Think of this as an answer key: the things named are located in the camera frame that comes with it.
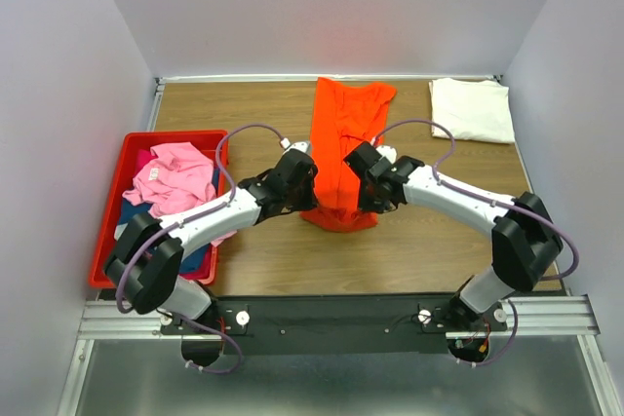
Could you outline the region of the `orange t shirt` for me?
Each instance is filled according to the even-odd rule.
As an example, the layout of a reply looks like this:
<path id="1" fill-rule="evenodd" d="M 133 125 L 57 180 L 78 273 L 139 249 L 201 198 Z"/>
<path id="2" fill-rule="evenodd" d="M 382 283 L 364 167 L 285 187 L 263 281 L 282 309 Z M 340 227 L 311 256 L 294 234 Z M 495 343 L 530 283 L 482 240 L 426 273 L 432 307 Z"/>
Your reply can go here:
<path id="1" fill-rule="evenodd" d="M 360 180 L 344 158 L 385 128 L 396 93 L 393 86 L 379 82 L 351 87 L 329 78 L 317 81 L 310 142 L 318 168 L 318 206 L 303 212 L 304 220 L 337 233 L 376 226 L 376 214 L 358 210 Z"/>

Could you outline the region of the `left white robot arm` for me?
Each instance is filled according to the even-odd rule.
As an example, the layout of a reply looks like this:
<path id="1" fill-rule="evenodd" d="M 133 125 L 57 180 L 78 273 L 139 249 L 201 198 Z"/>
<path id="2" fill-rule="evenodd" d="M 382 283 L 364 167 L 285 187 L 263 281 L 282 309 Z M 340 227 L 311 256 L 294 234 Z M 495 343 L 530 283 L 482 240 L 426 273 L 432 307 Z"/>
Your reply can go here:
<path id="1" fill-rule="evenodd" d="M 179 274 L 182 261 L 227 234 L 314 208 L 318 170 L 310 153 L 309 142 L 294 143 L 275 167 L 206 204 L 160 219 L 147 212 L 135 215 L 118 236 L 103 273 L 140 315 L 165 310 L 196 333 L 220 327 L 216 298 Z"/>

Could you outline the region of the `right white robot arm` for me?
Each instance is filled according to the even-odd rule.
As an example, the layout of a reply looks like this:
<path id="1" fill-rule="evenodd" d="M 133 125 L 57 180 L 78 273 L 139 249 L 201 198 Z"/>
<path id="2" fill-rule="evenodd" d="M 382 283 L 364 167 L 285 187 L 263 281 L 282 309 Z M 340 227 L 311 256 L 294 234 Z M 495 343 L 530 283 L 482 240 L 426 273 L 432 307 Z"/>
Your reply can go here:
<path id="1" fill-rule="evenodd" d="M 442 309 L 439 320 L 473 328 L 500 300 L 530 292 L 563 250 L 562 235 L 541 199 L 492 193 L 434 173 L 434 168 L 392 147 L 363 142 L 344 163 L 360 182 L 358 209 L 382 214 L 410 205 L 445 214 L 487 236 L 491 263 L 471 277 Z"/>

